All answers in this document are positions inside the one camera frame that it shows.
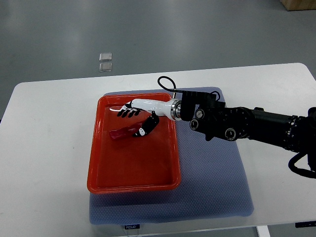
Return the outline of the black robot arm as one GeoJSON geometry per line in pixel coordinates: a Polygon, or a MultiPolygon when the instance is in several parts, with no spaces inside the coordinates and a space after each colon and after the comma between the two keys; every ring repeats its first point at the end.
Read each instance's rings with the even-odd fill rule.
{"type": "Polygon", "coordinates": [[[171,120],[188,121],[191,130],[204,134],[206,141],[214,137],[227,141],[248,138],[304,155],[316,151],[315,108],[309,109],[307,117],[287,116],[260,108],[228,108],[219,100],[217,91],[179,93],[180,100],[169,102],[133,99],[119,110],[118,116],[130,118],[147,111],[171,120]]]}

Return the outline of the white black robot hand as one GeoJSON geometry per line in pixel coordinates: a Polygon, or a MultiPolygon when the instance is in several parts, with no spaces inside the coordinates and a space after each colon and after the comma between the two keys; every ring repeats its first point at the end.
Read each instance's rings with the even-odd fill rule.
{"type": "Polygon", "coordinates": [[[133,99],[124,105],[124,110],[119,111],[118,117],[138,116],[141,111],[151,115],[144,121],[133,137],[143,137],[151,133],[159,123],[159,117],[167,117],[170,120],[181,120],[181,100],[171,99],[167,102],[151,99],[133,99]]]}

